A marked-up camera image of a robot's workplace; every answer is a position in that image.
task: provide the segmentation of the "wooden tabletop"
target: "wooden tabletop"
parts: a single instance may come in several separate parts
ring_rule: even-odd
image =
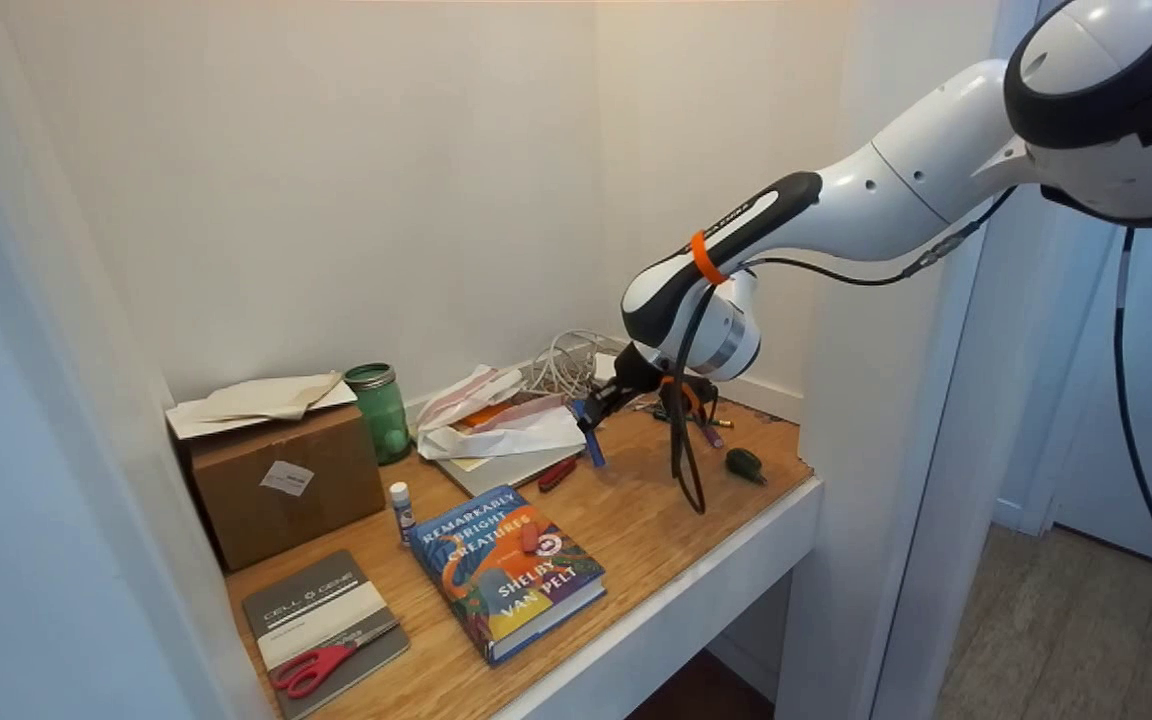
[[[602,424],[598,437],[607,457],[604,468],[593,469],[582,456],[570,477],[547,495],[540,495],[535,486],[521,490],[528,501],[541,507],[559,528],[602,562],[607,596],[498,667],[483,661],[411,552],[399,544],[392,511],[379,511],[234,573],[225,581],[234,623],[270,705],[276,713],[274,691],[241,602],[248,594],[344,548],[411,635],[411,647],[329,702],[314,719],[433,720],[494,714],[812,475],[812,469],[797,458],[797,425],[726,401],[718,407],[718,418],[735,423],[735,429],[719,429],[727,447],[745,447],[758,455],[768,484],[756,486],[727,473],[723,450],[707,447],[692,429],[692,447],[708,501],[705,515],[691,510],[676,480],[669,477],[668,425],[650,414],[622,411]],[[467,500],[442,471],[415,454],[381,469],[380,479],[385,486],[399,480],[408,484],[417,520],[433,518]]]

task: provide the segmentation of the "label on box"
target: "label on box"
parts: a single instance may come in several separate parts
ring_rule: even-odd
[[[274,464],[270,465],[270,470],[265,473],[265,479],[262,479],[260,485],[262,487],[280,488],[287,495],[301,497],[301,493],[305,492],[306,487],[310,487],[310,480],[313,478],[314,470],[293,465],[291,462],[275,460]]]

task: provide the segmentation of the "jar lid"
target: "jar lid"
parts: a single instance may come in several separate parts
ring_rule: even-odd
[[[349,370],[344,374],[344,382],[355,391],[374,389],[387,386],[397,379],[397,373],[388,363],[367,363]]]

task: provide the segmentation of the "red eraser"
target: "red eraser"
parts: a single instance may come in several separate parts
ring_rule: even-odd
[[[522,528],[522,551],[536,552],[536,544],[540,540],[540,528],[535,523],[526,523]]]

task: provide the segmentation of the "small green tool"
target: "small green tool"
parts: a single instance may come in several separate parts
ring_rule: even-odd
[[[727,469],[760,486],[767,484],[767,478],[763,477],[763,461],[744,447],[733,447],[727,452]]]

